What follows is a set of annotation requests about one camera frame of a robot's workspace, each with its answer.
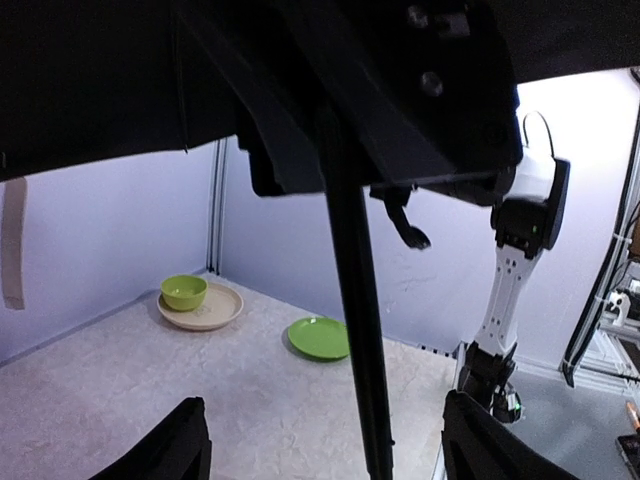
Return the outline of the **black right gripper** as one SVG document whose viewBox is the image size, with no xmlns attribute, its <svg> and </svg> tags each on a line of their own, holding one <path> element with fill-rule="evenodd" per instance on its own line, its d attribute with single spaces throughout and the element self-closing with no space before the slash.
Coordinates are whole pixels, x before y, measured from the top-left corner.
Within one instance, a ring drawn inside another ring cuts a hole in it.
<svg viewBox="0 0 640 480">
<path fill-rule="evenodd" d="M 507 45 L 484 1 L 277 1 L 301 60 L 371 161 L 370 197 L 411 249 L 431 246 L 404 208 L 411 187 L 480 206 L 511 188 L 522 153 Z"/>
</svg>

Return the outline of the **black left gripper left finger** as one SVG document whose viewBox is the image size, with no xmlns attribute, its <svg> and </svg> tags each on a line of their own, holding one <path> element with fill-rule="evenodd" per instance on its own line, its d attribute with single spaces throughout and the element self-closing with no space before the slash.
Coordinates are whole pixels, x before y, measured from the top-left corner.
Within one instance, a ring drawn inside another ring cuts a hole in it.
<svg viewBox="0 0 640 480">
<path fill-rule="evenodd" d="M 211 455 L 204 400 L 188 397 L 92 480 L 205 480 L 210 477 Z"/>
</svg>

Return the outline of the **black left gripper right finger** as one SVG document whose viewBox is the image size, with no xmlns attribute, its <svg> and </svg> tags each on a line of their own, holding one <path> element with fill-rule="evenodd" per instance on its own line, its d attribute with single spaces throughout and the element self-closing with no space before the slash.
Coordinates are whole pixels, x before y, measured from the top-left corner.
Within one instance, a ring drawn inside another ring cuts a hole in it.
<svg viewBox="0 0 640 480">
<path fill-rule="evenodd" d="M 562 480 L 573 474 L 536 453 L 469 395 L 445 399 L 442 447 L 449 479 Z"/>
</svg>

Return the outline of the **beige folding umbrella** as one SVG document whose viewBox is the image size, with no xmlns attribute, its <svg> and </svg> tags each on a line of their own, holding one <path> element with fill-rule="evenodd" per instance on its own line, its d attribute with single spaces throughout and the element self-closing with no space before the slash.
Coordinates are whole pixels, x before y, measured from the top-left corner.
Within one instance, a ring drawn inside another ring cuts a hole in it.
<svg viewBox="0 0 640 480">
<path fill-rule="evenodd" d="M 187 150 L 257 124 L 292 122 L 251 26 L 255 1 L 5 1 L 1 178 Z M 635 1 L 485 1 L 520 84 L 639 63 Z M 393 440 L 371 245 L 355 137 L 335 104 L 311 116 L 351 347 L 366 466 L 393 475 Z"/>
</svg>

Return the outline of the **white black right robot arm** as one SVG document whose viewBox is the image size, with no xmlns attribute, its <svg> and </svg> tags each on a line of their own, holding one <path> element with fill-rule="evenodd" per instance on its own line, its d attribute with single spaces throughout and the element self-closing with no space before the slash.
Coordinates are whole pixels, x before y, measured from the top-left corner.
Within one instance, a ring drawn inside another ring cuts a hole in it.
<svg viewBox="0 0 640 480">
<path fill-rule="evenodd" d="M 320 193 L 320 138 L 310 127 L 322 100 L 349 120 L 356 181 L 385 204 L 411 248 L 430 242 L 404 209 L 419 187 L 491 208 L 496 276 L 460 388 L 501 422 L 519 419 L 510 384 L 515 305 L 540 256 L 558 237 L 570 167 L 529 182 L 517 168 L 518 95 L 507 44 L 485 1 L 255 1 L 260 59 L 283 93 L 292 125 L 250 154 L 261 196 Z"/>
</svg>

